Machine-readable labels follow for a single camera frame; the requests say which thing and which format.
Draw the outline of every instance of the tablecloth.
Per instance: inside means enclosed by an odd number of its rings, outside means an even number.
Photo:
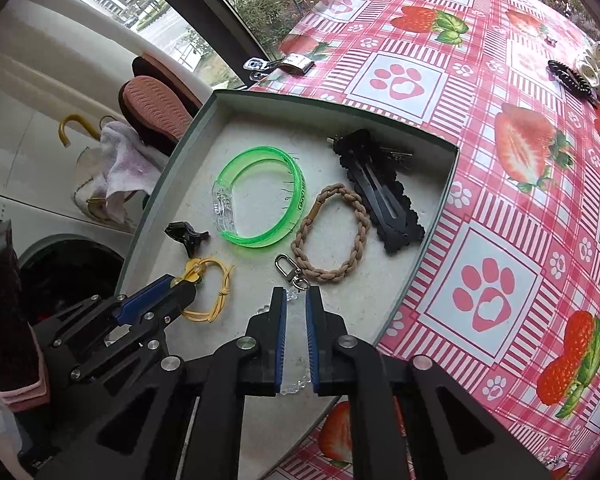
[[[431,356],[572,476],[600,443],[600,110],[546,62],[572,65],[587,44],[537,0],[321,0],[281,47],[315,67],[254,88],[371,110],[460,147],[378,348]],[[322,455],[319,433],[274,477],[352,478]]]

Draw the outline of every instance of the white cloth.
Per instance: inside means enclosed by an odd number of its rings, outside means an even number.
[[[86,149],[78,158],[76,173],[83,184],[74,194],[74,202],[99,221],[126,225],[127,194],[151,194],[168,160],[167,155],[145,146],[131,126],[111,121],[102,129],[100,147]],[[94,198],[106,201],[87,202]]]

